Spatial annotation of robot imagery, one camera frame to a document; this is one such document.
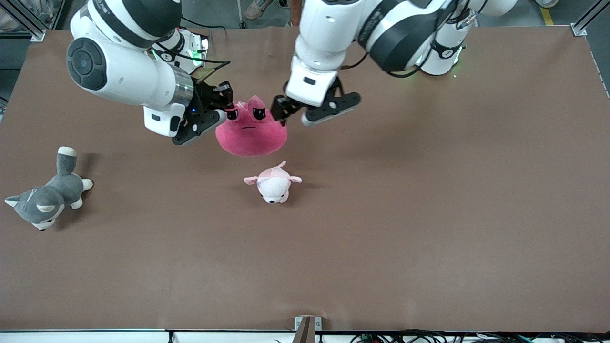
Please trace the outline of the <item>hot pink angry-eyed plush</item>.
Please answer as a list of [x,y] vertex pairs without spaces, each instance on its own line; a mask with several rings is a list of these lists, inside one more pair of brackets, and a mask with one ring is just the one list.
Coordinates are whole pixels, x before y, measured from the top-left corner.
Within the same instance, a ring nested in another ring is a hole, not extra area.
[[259,96],[236,102],[238,120],[226,120],[215,128],[223,150],[239,157],[265,156],[276,152],[288,139],[288,128],[273,119]]

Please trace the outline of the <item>pale pink puppy plush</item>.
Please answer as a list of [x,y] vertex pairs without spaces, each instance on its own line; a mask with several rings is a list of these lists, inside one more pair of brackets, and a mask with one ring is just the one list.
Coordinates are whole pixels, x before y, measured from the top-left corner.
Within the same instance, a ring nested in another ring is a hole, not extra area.
[[302,183],[301,177],[293,176],[286,172],[283,167],[286,161],[269,169],[265,169],[259,175],[244,178],[248,185],[255,185],[268,204],[284,203],[288,200],[289,189],[292,183]]

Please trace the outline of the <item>grey husky plush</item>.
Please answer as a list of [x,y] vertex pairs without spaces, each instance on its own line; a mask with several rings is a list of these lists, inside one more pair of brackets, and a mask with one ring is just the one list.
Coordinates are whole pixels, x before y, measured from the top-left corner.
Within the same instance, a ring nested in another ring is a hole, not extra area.
[[94,186],[93,180],[74,173],[77,156],[74,148],[61,146],[56,156],[57,172],[45,185],[7,197],[4,202],[41,232],[52,227],[66,208],[81,208],[82,194]]

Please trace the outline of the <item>brown table cover sheet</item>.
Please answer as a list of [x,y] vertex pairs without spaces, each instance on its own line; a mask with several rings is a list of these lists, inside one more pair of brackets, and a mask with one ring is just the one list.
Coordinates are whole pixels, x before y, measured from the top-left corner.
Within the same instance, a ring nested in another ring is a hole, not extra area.
[[[342,72],[356,110],[260,158],[174,146],[34,43],[0,124],[0,330],[610,330],[610,99],[568,27],[470,31],[442,77]],[[94,186],[40,231],[4,199],[57,151]],[[244,178],[301,177],[268,204]]]

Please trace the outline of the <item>aluminium frame profile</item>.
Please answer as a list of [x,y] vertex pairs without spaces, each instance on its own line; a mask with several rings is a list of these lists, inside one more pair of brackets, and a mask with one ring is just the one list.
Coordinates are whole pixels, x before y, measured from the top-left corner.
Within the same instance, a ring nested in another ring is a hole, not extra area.
[[22,0],[0,0],[0,38],[26,38],[42,42],[46,25]]
[[592,5],[575,22],[571,22],[570,28],[574,37],[583,37],[588,33],[586,27],[593,22],[599,14],[602,13],[608,6],[610,0],[594,0]]

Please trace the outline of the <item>white table edge rail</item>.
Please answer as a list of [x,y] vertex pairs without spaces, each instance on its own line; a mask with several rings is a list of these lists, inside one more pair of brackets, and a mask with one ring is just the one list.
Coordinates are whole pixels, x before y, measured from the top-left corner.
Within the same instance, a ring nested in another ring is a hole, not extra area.
[[[589,332],[331,331],[323,343],[610,343]],[[292,343],[294,330],[40,329],[0,330],[0,343]]]

